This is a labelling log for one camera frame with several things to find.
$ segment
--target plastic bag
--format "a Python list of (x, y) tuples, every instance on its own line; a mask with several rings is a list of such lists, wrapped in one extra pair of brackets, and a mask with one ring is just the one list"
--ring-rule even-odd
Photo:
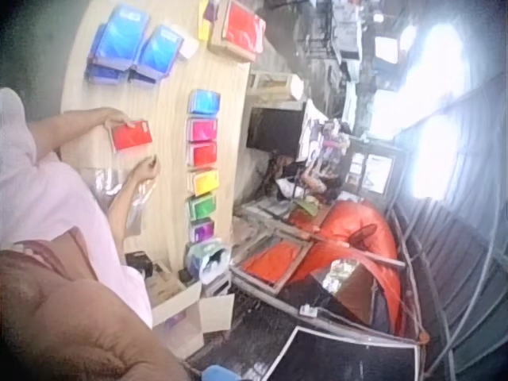
[[(97, 199), (102, 211), (107, 215), (108, 209), (114, 198), (121, 190), (124, 181), (130, 171), (119, 171), (115, 169), (82, 168), (79, 174), (90, 188), (90, 191)], [(144, 204), (152, 194), (155, 187), (154, 182), (141, 184), (133, 197), (129, 216), (125, 227), (125, 236), (137, 236), (141, 233), (141, 218)]]

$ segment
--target pink shirt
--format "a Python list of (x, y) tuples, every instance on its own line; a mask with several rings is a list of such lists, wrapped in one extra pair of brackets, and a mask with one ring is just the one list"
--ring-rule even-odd
[(143, 277), (120, 264), (110, 225), (87, 185), (54, 153), (39, 162), (36, 157), (20, 98), (11, 89), (0, 89), (0, 247), (51, 241), (78, 227), (98, 280), (151, 328)]

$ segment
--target red phone case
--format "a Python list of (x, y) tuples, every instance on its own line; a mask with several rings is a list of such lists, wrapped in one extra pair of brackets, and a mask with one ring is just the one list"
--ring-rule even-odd
[(152, 134), (147, 121), (134, 121), (134, 127), (117, 125), (111, 129), (111, 139), (114, 149), (136, 147), (138, 145), (152, 143)]

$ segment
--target wooden table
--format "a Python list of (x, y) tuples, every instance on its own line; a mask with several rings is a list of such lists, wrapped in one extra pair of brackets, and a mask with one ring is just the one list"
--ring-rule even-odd
[[(152, 17), (148, 37), (163, 21), (174, 23), (197, 36), (198, 0), (126, 0)], [(233, 211), (238, 141), (244, 109), (249, 65), (216, 56), (201, 43), (187, 62), (179, 61), (169, 78), (153, 89), (125, 83), (117, 87), (90, 85), (83, 79), (87, 54), (100, 23), (106, 22), (115, 2), (93, 0), (79, 26), (68, 61), (61, 110), (112, 106), (132, 119), (147, 119), (154, 142), (147, 148), (113, 154), (107, 132), (96, 128), (86, 136), (62, 147), (62, 158), (75, 168), (97, 167), (130, 169), (141, 158), (156, 153), (162, 164), (156, 189), (143, 217), (142, 234), (125, 241), (127, 252), (145, 250), (154, 260), (168, 259), (173, 271), (183, 267), (187, 243), (186, 198), (187, 143), (186, 119), (189, 94), (193, 89), (213, 90), (221, 94), (218, 115), (218, 160), (220, 188), (214, 215), (216, 234), (229, 241)]]

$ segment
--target hand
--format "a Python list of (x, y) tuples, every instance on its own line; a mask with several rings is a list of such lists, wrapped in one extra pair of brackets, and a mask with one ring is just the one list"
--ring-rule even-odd
[(160, 163), (157, 155), (147, 157), (140, 161), (130, 172), (136, 183), (144, 183), (148, 180), (154, 180), (160, 173)]
[(106, 116), (104, 118), (103, 125), (106, 129), (111, 129), (114, 125), (127, 124), (128, 127), (134, 127), (130, 117), (122, 113), (120, 110), (112, 107), (106, 108)]

